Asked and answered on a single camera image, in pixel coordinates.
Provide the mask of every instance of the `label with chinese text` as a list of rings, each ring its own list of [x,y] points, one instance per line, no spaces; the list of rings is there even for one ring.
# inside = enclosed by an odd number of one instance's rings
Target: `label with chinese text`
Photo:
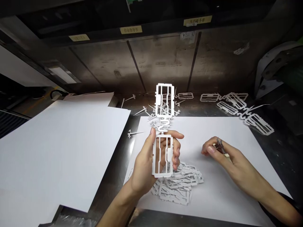
[[[122,27],[120,28],[121,34],[132,34],[132,33],[142,33],[141,25],[131,26],[131,27]]]
[[[212,16],[185,19],[183,26],[191,26],[191,25],[195,25],[195,23],[197,23],[197,24],[210,23],[211,19],[212,19]]]
[[[87,36],[87,34],[74,35],[74,36],[69,36],[69,37],[74,42],[90,40],[89,37]]]

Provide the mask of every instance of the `left hand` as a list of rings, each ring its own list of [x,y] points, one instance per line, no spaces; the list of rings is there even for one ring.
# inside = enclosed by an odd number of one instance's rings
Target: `left hand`
[[[181,148],[181,144],[177,139],[183,139],[184,135],[178,133],[177,131],[168,131],[165,134],[169,134],[173,137],[174,147],[172,161],[173,169],[177,170],[177,167],[180,164],[179,156]],[[143,196],[144,194],[149,192],[149,190],[152,188],[152,186],[157,180],[157,178],[152,175],[152,147],[155,142],[155,138],[156,130],[154,128],[151,128],[151,132],[145,140],[145,143],[136,158],[133,174],[129,179],[133,192],[138,194],[139,196]],[[164,148],[164,145],[161,143],[161,150],[165,152]],[[164,156],[165,153],[161,154],[161,160],[164,160]],[[161,161],[160,172],[162,172],[164,165],[165,161]]]

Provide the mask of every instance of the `workbench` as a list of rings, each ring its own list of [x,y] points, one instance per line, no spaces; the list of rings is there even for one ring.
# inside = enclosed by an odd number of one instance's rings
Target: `workbench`
[[[181,112],[178,116],[188,117],[234,117],[227,115],[220,110],[215,102],[200,102],[201,93],[194,93],[194,99],[186,100],[180,104]],[[115,95],[120,101],[123,98],[131,97],[129,95]],[[130,161],[131,153],[135,143],[136,136],[128,138],[128,130],[136,132],[141,116],[146,116],[145,112],[133,116],[135,113],[142,110],[142,106],[145,106],[149,113],[152,113],[152,109],[148,104],[153,105],[155,102],[154,95],[136,95],[136,99],[131,99],[124,102],[123,108],[131,110],[130,117],[126,123],[111,161],[107,167],[105,175],[100,183],[98,191],[95,195],[93,203],[88,213],[77,211],[68,207],[63,207],[60,210],[63,215],[71,215],[75,217],[81,217],[85,219],[100,220],[106,209],[117,195],[121,187],[123,186],[125,174],[127,171],[128,163]],[[254,105],[251,98],[246,100],[248,106]],[[273,116],[267,116],[264,113],[264,108],[260,108],[254,111],[259,114],[266,122],[268,122],[275,132],[269,136],[261,135],[257,130],[251,129],[256,140],[260,144],[270,163],[274,167],[275,171],[281,178],[282,182],[288,189],[289,193],[297,202],[302,203],[302,152],[301,147],[298,146],[296,138],[291,135],[289,131],[280,125],[274,125],[271,121]],[[184,216],[173,213],[158,212],[153,210],[135,209],[128,226],[244,226],[242,224],[230,223],[225,221],[213,220],[208,218]]]

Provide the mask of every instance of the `white paper sheet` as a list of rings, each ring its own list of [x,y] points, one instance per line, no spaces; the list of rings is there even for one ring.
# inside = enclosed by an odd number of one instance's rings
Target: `white paper sheet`
[[[71,96],[64,101],[69,102],[82,102],[85,104],[99,104],[104,107],[107,107],[113,98],[114,93],[97,93],[97,94],[87,94],[87,95],[78,95],[78,96]]]
[[[0,189],[0,226],[38,227],[52,222],[58,204]]]
[[[125,182],[134,166],[135,158],[147,138],[150,125],[148,117],[141,117],[126,172]],[[171,130],[184,134],[180,140],[180,160],[196,166],[204,176],[204,183],[192,187],[192,199],[188,206],[161,201],[150,192],[143,196],[137,207],[143,209],[191,215],[256,226],[273,226],[259,204],[242,192],[226,171],[210,156],[201,154],[202,145],[213,136],[218,136],[238,148],[278,191],[290,196],[276,171],[270,164],[250,129],[237,117],[176,117]]]
[[[0,188],[87,212],[129,114],[56,101],[0,140]]]

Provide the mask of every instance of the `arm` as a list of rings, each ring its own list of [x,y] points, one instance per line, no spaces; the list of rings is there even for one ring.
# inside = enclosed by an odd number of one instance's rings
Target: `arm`
[[[176,170],[180,163],[179,156],[181,147],[176,138],[182,139],[184,136],[176,131],[168,131],[167,134],[170,134],[173,137],[174,147],[172,161],[173,168]],[[132,176],[125,185],[123,185],[96,227],[125,226],[139,199],[149,192],[156,182],[157,179],[152,175],[152,147],[155,138],[156,130],[151,128],[150,135],[145,140],[145,143],[136,158]],[[162,171],[165,165],[166,142],[162,143],[163,141],[157,140],[156,143],[159,144],[159,142],[161,144],[161,150],[164,152],[161,154],[160,162],[160,170]]]
[[[201,153],[212,156],[227,171],[236,185],[245,193],[259,201],[268,212],[288,226],[300,226],[302,217],[252,166],[241,151],[223,141],[231,162],[212,145],[217,137],[208,140]]]

